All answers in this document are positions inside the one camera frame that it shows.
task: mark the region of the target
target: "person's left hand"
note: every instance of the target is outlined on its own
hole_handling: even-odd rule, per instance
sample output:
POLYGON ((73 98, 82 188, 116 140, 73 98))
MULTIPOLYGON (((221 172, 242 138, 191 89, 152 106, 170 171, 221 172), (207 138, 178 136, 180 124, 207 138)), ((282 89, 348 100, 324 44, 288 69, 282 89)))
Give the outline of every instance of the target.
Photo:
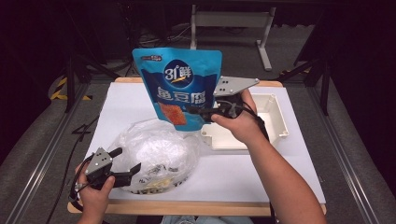
MULTIPOLYGON (((79 184, 88 183, 87 176, 85 176, 85 170, 87 167, 88 164, 86 164, 81 170, 78 177, 79 184)), ((102 223, 103 216, 107 210, 108 194, 113 189, 115 181, 115 177, 110 176, 102 186, 101 190, 87 186, 79 191, 79 196, 84 208, 79 223, 102 223)))

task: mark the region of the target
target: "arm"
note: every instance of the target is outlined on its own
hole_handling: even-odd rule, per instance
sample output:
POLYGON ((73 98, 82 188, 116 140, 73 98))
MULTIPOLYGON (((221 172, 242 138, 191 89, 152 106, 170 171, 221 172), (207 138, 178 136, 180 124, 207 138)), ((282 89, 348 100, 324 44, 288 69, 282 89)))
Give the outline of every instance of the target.
MULTIPOLYGON (((85 184, 88 183, 87 176, 85 176, 84 167, 78 177, 78 183, 85 184)), ((113 189, 115 177, 110 176, 105 184, 102 186, 101 190, 93 189, 90 186, 82 189, 79 192, 79 196, 83 202, 83 212, 78 223, 82 224, 100 224, 102 223, 105 211, 108 205, 108 194, 113 189)))
MULTIPOLYGON (((249 91, 242 92, 242 99, 257 112, 249 91)), ((229 129, 236 139, 247 145, 276 216, 282 223, 326 223, 312 189, 265 139, 249 113, 244 111, 236 119, 213 115, 212 120, 229 129)))

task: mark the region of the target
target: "wire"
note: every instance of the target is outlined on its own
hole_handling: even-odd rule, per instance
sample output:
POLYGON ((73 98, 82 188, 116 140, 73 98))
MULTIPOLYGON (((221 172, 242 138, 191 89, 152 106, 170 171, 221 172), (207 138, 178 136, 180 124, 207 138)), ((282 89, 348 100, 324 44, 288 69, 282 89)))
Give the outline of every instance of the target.
POLYGON ((78 137, 78 139, 76 140, 75 144, 73 145, 72 151, 70 152, 69 158, 68 158, 68 160, 67 160, 66 168, 64 169, 64 177, 63 177, 63 179, 62 179, 62 185, 61 185, 61 187, 60 187, 60 189, 59 189, 58 196, 57 196, 57 198, 56 198, 56 200, 55 200, 55 203, 54 203, 54 205, 52 206, 52 209, 51 209, 51 211, 50 211, 50 213, 49 213, 49 217, 47 218, 47 222, 46 222, 47 224, 50 223, 50 219, 52 218, 53 213, 55 212, 56 206, 57 206, 57 204, 58 204, 58 202, 59 202, 59 200, 60 200, 60 198, 61 198, 62 192, 63 192, 63 190, 64 190, 64 182, 65 182, 65 180, 66 180, 67 171, 69 170, 70 161, 71 161, 71 159, 72 159, 72 157, 73 157, 73 154, 74 154, 74 152, 75 152, 75 150, 76 150, 77 144, 78 144, 78 142, 79 142, 80 140, 82 140, 82 137, 84 136, 85 132, 87 132, 87 130, 88 130, 98 119, 99 119, 99 116, 97 116, 93 121, 91 121, 91 122, 84 128, 84 130, 82 131, 81 135, 78 137))

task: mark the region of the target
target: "white container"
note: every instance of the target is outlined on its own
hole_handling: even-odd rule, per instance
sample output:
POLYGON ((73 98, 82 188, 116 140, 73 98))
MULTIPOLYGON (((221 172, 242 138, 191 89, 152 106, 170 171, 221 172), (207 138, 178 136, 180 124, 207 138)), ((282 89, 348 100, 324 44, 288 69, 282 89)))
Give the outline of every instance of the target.
MULTIPOLYGON (((270 137, 270 142, 276 147, 282 138, 289 135, 276 95, 253 93, 252 97, 256 103, 258 115, 265 122, 265 129, 270 137)), ((204 142, 214 150, 247 149, 246 145, 236 140, 229 130, 217 123, 204 125, 201 135, 204 142)))

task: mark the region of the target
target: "blue snack bag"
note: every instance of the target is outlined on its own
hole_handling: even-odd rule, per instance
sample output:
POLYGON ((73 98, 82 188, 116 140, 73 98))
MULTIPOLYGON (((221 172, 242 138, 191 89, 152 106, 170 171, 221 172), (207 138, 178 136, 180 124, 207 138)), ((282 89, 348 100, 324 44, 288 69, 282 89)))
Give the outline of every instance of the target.
POLYGON ((205 124, 186 105, 212 108, 220 77, 221 52, 199 49, 134 49, 134 62, 159 119, 176 130, 198 131, 205 124))

